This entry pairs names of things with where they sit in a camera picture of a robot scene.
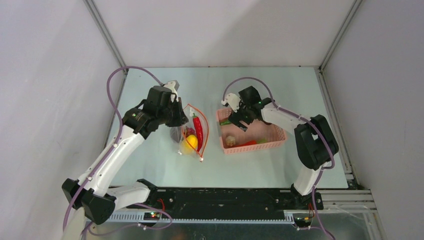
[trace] yellow lemon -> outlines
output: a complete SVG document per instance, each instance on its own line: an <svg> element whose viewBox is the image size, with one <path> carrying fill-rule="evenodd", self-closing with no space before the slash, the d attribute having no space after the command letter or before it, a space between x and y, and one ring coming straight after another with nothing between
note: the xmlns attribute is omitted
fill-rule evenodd
<svg viewBox="0 0 424 240"><path fill-rule="evenodd" d="M184 155L193 153L193 151L197 148L198 138L193 134L188 136L186 139L183 139L179 144L179 151Z"/></svg>

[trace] table surface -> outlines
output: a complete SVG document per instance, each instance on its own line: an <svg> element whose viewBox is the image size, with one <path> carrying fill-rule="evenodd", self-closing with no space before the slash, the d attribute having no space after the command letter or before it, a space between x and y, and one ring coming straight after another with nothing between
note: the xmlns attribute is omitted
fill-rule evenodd
<svg viewBox="0 0 424 240"><path fill-rule="evenodd" d="M289 188L301 169L295 137L281 146L253 152L225 155L220 143L216 111L223 108L225 87L240 77L256 77L264 81L275 100L283 107L305 116L328 114L313 67L178 67L148 68L163 83L177 80L183 107L192 104L207 117L210 126L204 161L179 155L170 138L170 128L162 125L150 134L127 159L112 181L114 186L131 185L146 179L161 187L205 188ZM146 73L130 69L122 89L118 109L123 115L148 95L156 82ZM266 89L253 80L235 83L228 93L254 86L262 98ZM115 117L109 140L118 131ZM339 154L335 168L325 170L318 188L347 188L347 180Z"/></svg>

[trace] wall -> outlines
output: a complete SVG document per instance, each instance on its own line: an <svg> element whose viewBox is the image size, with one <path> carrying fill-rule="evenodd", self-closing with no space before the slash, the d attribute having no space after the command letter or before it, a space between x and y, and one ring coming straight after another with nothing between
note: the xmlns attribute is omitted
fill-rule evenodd
<svg viewBox="0 0 424 240"><path fill-rule="evenodd" d="M0 239L60 239L61 185L104 146L118 65L81 0L2 1L0 13Z"/></svg>
<svg viewBox="0 0 424 240"><path fill-rule="evenodd" d="M360 182L391 240L422 239L424 4L364 1L325 70Z"/></svg>
<svg viewBox="0 0 424 240"><path fill-rule="evenodd" d="M353 0L98 0L127 64L319 65Z"/></svg>

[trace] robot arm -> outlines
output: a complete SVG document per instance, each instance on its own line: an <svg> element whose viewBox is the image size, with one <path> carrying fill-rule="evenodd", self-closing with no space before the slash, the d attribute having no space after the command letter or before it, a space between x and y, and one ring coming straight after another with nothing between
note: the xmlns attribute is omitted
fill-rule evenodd
<svg viewBox="0 0 424 240"><path fill-rule="evenodd" d="M69 202L81 184L88 180L73 205L74 209L83 207L85 216L99 225L104 223L115 210L146 201L150 190L141 182L110 189L109 186L131 153L147 139L151 132L156 131L159 125L179 127L189 121L184 114L181 99L177 95L178 87L177 81L152 87L147 99L125 113L119 140L115 143L115 136L96 161L77 180L69 178L65 180L62 189ZM105 156L107 157L96 169Z"/></svg>
<svg viewBox="0 0 424 240"><path fill-rule="evenodd" d="M261 99L258 91L253 87L247 87L239 92L239 96L229 93L222 101L224 106L230 106L233 112L228 120L246 131L247 125L254 120L263 121L266 124L274 124L292 134L296 140L297 155L303 166L299 175L292 185L292 191L301 196L306 196L312 191L321 168L330 161L330 156L321 139L314 138L317 133L307 123L286 112L278 110L269 97ZM322 115L311 117L310 121L318 128L325 138L334 155L339 151L339 146L334 138L331 128Z"/></svg>

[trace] plastic basket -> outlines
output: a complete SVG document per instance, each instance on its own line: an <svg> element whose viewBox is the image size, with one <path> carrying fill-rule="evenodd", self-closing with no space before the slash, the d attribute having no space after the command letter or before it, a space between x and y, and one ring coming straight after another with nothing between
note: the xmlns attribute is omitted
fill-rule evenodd
<svg viewBox="0 0 424 240"><path fill-rule="evenodd" d="M219 143L225 154L236 154L276 148L281 146L287 140L287 134L284 129L274 124L267 125L259 120L255 120L249 124L246 132L242 131L234 124L220 125L220 122L227 119L232 111L233 110L231 108L222 108L216 111L216 120L218 121L217 125L220 129ZM235 137L236 145L244 144L252 140L266 140L266 142L248 146L228 147L225 139L229 135Z"/></svg>

